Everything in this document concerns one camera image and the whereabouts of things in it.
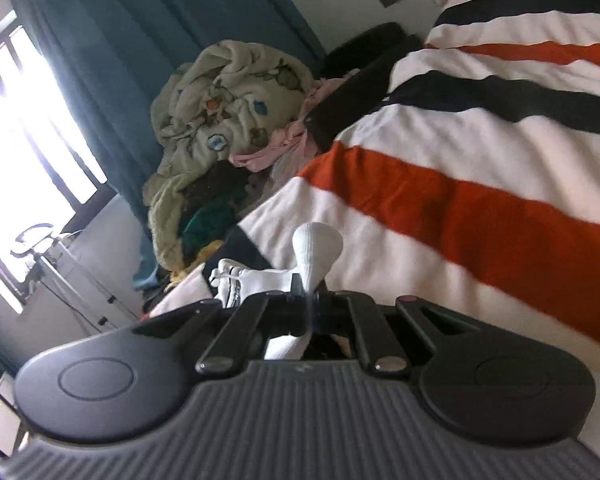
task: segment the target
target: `striped duvet cover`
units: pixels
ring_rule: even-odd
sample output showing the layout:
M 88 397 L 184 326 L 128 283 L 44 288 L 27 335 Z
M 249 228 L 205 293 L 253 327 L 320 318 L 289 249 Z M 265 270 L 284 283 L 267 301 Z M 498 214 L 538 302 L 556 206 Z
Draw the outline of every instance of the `striped duvet cover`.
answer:
M 291 268 L 295 228 L 326 222 L 345 240 L 331 289 L 416 294 L 600 371 L 600 0 L 437 1 L 378 110 L 221 256 Z M 156 312 L 208 296 L 202 274 Z

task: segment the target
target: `striped bedding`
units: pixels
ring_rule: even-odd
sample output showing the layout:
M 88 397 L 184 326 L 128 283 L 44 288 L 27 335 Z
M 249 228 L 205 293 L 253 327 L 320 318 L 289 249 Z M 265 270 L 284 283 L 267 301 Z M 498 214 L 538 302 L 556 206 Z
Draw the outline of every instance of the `striped bedding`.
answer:
M 416 294 L 600 371 L 600 0 L 437 1 L 378 110 L 219 256 L 290 268 L 295 228 L 326 222 L 345 240 L 330 288 Z M 155 312 L 208 297 L 208 272 Z

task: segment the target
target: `pink cloth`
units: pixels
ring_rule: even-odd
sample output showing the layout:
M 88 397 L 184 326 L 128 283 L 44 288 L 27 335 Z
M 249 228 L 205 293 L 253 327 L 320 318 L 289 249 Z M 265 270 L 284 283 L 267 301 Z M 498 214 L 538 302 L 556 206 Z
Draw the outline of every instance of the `pink cloth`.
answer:
M 285 128 L 273 130 L 266 148 L 249 155 L 230 155 L 229 161 L 234 166 L 239 168 L 245 166 L 248 170 L 257 173 L 273 165 L 282 155 L 291 150 L 293 155 L 291 156 L 291 153 L 289 153 L 291 157 L 285 157 L 285 167 L 289 168 L 289 171 L 283 171 L 280 175 L 282 178 L 290 179 L 308 160 L 318 154 L 318 146 L 304 127 L 304 118 L 319 102 L 332 94 L 348 78 L 315 81 L 313 89 L 307 94 L 302 103 L 297 121 L 289 123 Z M 295 173 L 287 176 L 290 171 L 295 171 Z

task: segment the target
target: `ribbed plastic panel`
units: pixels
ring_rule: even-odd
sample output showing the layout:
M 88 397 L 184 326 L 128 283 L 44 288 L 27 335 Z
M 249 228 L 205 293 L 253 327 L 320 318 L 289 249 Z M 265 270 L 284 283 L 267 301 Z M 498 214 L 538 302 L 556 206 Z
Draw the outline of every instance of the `ribbed plastic panel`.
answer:
M 526 450 L 463 440 L 430 418 L 407 384 L 369 377 L 354 361 L 254 362 L 197 387 L 170 422 L 141 438 L 102 447 L 36 439 L 2 472 L 23 480 L 593 480 L 600 460 L 575 440 Z

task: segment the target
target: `orange stripe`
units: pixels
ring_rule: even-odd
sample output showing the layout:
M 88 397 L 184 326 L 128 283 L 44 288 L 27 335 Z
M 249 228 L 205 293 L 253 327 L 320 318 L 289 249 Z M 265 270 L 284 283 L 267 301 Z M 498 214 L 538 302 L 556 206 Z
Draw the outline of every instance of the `orange stripe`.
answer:
M 339 142 L 300 175 L 600 343 L 600 225 Z
M 435 46 L 430 44 L 427 47 L 435 48 Z M 508 61 L 534 60 L 568 65 L 581 59 L 600 66 L 600 43 L 587 46 L 562 45 L 553 41 L 545 41 L 544 43 L 533 45 L 487 43 L 474 46 L 460 46 L 458 49 L 469 54 L 485 54 Z

